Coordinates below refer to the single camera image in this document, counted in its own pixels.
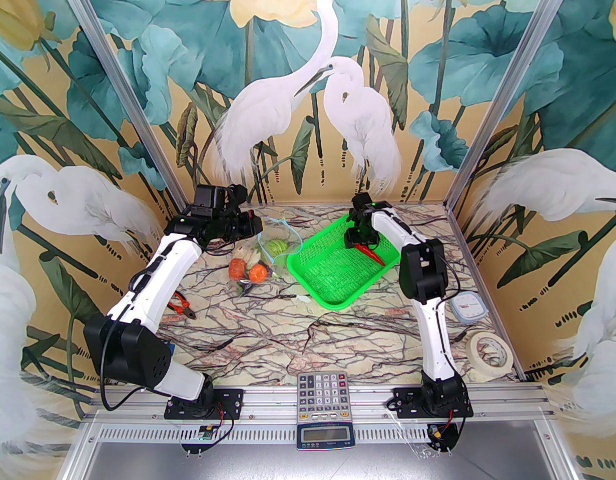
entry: painted wallpaper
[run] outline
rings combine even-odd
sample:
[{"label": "painted wallpaper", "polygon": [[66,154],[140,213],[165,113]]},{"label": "painted wallpaper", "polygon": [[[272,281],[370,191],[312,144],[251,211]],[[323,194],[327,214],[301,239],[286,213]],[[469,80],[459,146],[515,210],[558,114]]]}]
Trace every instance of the painted wallpaper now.
[{"label": "painted wallpaper", "polygon": [[[416,202],[445,196],[537,0],[91,2],[188,197]],[[557,51],[523,88],[556,80]]]},{"label": "painted wallpaper", "polygon": [[65,0],[0,0],[0,479],[56,475],[98,382],[83,322],[175,212],[110,94]]},{"label": "painted wallpaper", "polygon": [[520,91],[455,213],[584,478],[616,479],[616,0],[565,0],[541,48],[561,69]]}]

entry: green plastic basket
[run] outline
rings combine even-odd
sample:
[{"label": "green plastic basket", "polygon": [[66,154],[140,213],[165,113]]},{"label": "green plastic basket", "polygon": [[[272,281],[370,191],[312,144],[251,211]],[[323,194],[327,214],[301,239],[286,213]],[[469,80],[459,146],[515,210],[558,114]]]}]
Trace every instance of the green plastic basket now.
[{"label": "green plastic basket", "polygon": [[321,306],[345,309],[399,261],[399,252],[381,236],[375,253],[382,267],[357,249],[346,249],[344,233],[353,226],[347,215],[303,242],[297,254],[288,257],[288,270]]}]

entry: red chili pepper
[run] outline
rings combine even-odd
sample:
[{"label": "red chili pepper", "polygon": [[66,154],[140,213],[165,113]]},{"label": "red chili pepper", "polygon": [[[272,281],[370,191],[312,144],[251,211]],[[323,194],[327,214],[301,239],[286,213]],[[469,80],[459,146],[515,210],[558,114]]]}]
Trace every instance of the red chili pepper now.
[{"label": "red chili pepper", "polygon": [[186,315],[188,318],[191,318],[192,320],[196,320],[196,314],[194,314],[194,311],[190,309],[190,303],[186,300],[186,298],[182,294],[180,294],[178,291],[175,292],[174,295],[181,301],[181,306],[177,306],[176,304],[173,304],[172,302],[168,302],[168,307],[176,311],[180,315]]},{"label": "red chili pepper", "polygon": [[356,244],[354,246],[358,251],[361,251],[363,254],[365,254],[366,256],[368,256],[368,258],[375,260],[377,263],[379,263],[379,265],[381,265],[382,267],[386,266],[386,263],[383,262],[383,260],[381,258],[379,258],[379,256],[377,256],[376,253],[372,252],[370,249],[368,249],[367,245],[361,245],[361,244]]}]

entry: masking tape roll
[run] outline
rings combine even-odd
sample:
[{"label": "masking tape roll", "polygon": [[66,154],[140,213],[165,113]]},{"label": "masking tape roll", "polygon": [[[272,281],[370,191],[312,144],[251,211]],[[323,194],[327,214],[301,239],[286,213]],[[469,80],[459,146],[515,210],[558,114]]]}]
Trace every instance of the masking tape roll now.
[{"label": "masking tape roll", "polygon": [[466,356],[470,364],[482,375],[491,379],[512,371],[512,350],[499,336],[480,331],[473,334],[466,344]]}]

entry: green vegetable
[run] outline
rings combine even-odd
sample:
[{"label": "green vegetable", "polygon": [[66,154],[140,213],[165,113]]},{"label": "green vegetable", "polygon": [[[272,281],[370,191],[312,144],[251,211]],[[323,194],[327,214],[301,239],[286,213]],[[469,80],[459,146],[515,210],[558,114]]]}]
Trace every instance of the green vegetable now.
[{"label": "green vegetable", "polygon": [[283,254],[285,251],[287,251],[288,243],[285,242],[285,240],[281,240],[280,238],[274,238],[266,244],[266,249],[268,249],[270,256],[275,258],[279,254]]}]

